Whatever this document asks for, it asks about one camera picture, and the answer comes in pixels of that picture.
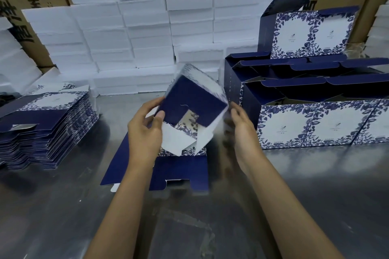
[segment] person's right hand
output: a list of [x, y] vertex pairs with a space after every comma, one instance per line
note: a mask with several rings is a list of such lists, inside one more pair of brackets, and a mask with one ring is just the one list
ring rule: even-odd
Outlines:
[[258, 140], [257, 132], [245, 110], [234, 102], [231, 102], [231, 118], [235, 126], [235, 154], [239, 167], [250, 178], [252, 165], [263, 156], [263, 151]]

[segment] forearm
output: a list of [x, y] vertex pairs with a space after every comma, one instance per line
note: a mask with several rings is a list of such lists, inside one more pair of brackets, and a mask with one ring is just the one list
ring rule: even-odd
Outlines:
[[282, 257], [343, 258], [266, 156], [261, 152], [251, 164], [249, 178]]
[[142, 211], [143, 195], [153, 170], [129, 168], [89, 245], [85, 259], [132, 258]]

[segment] gray work surface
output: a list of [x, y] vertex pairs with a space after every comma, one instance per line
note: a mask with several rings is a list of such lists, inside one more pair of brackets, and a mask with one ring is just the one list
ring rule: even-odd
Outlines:
[[[99, 184], [126, 124], [159, 95], [99, 97], [99, 122], [56, 170], [0, 170], [1, 259], [82, 258], [114, 195]], [[146, 193], [135, 258], [280, 258], [220, 132], [208, 146], [209, 193], [186, 183]], [[347, 259], [389, 257], [389, 143], [265, 152]]]

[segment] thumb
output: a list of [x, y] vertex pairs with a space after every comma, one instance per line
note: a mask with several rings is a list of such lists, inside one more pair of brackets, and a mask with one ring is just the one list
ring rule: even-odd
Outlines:
[[151, 125], [151, 129], [162, 130], [163, 118], [165, 118], [165, 112], [160, 110], [154, 117], [153, 124]]

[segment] white label area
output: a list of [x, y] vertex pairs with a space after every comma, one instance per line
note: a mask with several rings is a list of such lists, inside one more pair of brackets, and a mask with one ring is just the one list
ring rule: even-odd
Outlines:
[[375, 121], [370, 123], [370, 128], [367, 130], [372, 137], [389, 137], [389, 111], [384, 112], [374, 118]]
[[280, 34], [277, 36], [277, 46], [284, 52], [296, 52], [307, 42], [309, 30], [307, 20], [295, 18], [285, 21], [282, 28], [278, 30]]
[[261, 137], [273, 144], [286, 143], [302, 133], [308, 119], [303, 113], [297, 114], [290, 110], [272, 114], [267, 122], [262, 123], [265, 127], [261, 128]]
[[360, 110], [353, 107], [331, 110], [319, 120], [320, 124], [315, 125], [314, 135], [320, 140], [337, 140], [345, 137], [358, 128], [363, 116]]
[[324, 18], [317, 28], [315, 43], [323, 50], [333, 49], [346, 37], [349, 24], [347, 18], [340, 15]]

